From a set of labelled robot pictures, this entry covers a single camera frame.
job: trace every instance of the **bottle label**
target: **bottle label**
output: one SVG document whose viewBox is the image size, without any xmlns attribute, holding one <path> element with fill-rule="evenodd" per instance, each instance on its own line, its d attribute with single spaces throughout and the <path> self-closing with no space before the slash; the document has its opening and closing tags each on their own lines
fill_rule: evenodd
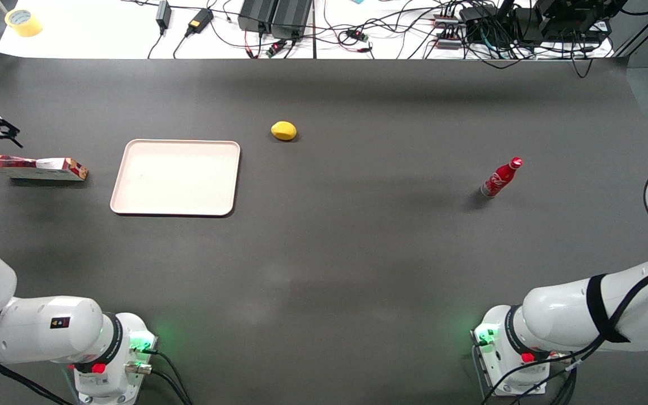
<svg viewBox="0 0 648 405">
<path fill-rule="evenodd" d="M 483 191 L 486 192 L 484 194 L 488 197 L 494 197 L 507 183 L 509 183 L 507 180 L 503 180 L 498 173 L 494 172 L 484 183 Z"/>
</svg>

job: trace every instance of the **lemon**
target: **lemon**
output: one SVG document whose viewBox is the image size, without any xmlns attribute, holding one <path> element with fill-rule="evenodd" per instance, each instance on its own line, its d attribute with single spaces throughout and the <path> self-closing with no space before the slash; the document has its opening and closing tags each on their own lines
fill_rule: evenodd
<svg viewBox="0 0 648 405">
<path fill-rule="evenodd" d="M 272 126 L 272 135 L 280 141 L 291 141 L 296 136 L 296 127 L 293 123 L 280 121 Z"/>
</svg>

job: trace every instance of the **coca-cola bottle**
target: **coca-cola bottle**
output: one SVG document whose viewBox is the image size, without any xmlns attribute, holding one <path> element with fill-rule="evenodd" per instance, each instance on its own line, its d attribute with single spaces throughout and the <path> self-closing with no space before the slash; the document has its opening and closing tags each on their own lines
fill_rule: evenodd
<svg viewBox="0 0 648 405">
<path fill-rule="evenodd" d="M 494 198 L 494 195 L 499 193 L 504 186 L 511 182 L 514 178 L 514 174 L 516 174 L 516 170 L 521 167 L 522 163 L 522 159 L 516 157 L 511 159 L 509 164 L 505 164 L 497 169 L 497 171 L 489 176 L 489 179 L 481 185 L 481 194 L 489 198 Z"/>
</svg>

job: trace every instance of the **yellow tape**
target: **yellow tape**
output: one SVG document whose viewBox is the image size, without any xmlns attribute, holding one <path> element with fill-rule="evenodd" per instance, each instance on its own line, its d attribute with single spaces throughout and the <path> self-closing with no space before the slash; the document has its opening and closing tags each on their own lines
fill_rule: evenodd
<svg viewBox="0 0 648 405">
<path fill-rule="evenodd" d="M 4 16 L 4 20 L 21 37 L 33 37 L 42 31 L 42 23 L 31 11 L 23 8 L 11 10 Z"/>
</svg>

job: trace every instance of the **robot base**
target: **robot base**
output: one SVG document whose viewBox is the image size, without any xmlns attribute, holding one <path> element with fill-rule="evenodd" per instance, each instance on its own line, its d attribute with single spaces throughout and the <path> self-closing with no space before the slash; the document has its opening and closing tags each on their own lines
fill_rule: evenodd
<svg viewBox="0 0 648 405">
<path fill-rule="evenodd" d="M 479 346 L 479 365 L 483 369 L 489 388 L 493 388 L 504 374 L 517 367 L 524 366 L 521 355 L 514 350 L 505 332 L 505 320 L 511 307 L 509 305 L 498 305 L 491 308 L 484 315 L 481 324 L 473 331 L 472 338 L 478 343 L 481 340 L 488 341 L 486 346 Z M 494 395 L 497 397 L 514 397 L 524 394 L 533 385 L 537 385 L 546 379 L 550 374 L 548 363 L 540 366 L 532 366 L 521 371 L 513 372 L 506 377 L 501 384 L 497 385 Z M 547 384 L 542 384 L 532 394 L 544 394 Z"/>
<path fill-rule="evenodd" d="M 118 313 L 123 336 L 114 359 L 101 374 L 75 371 L 74 380 L 80 403 L 92 405 L 134 405 L 144 381 L 143 374 L 127 372 L 127 364 L 149 364 L 151 354 L 134 351 L 142 345 L 154 348 L 156 337 L 147 330 L 144 321 L 133 313 Z"/>
</svg>

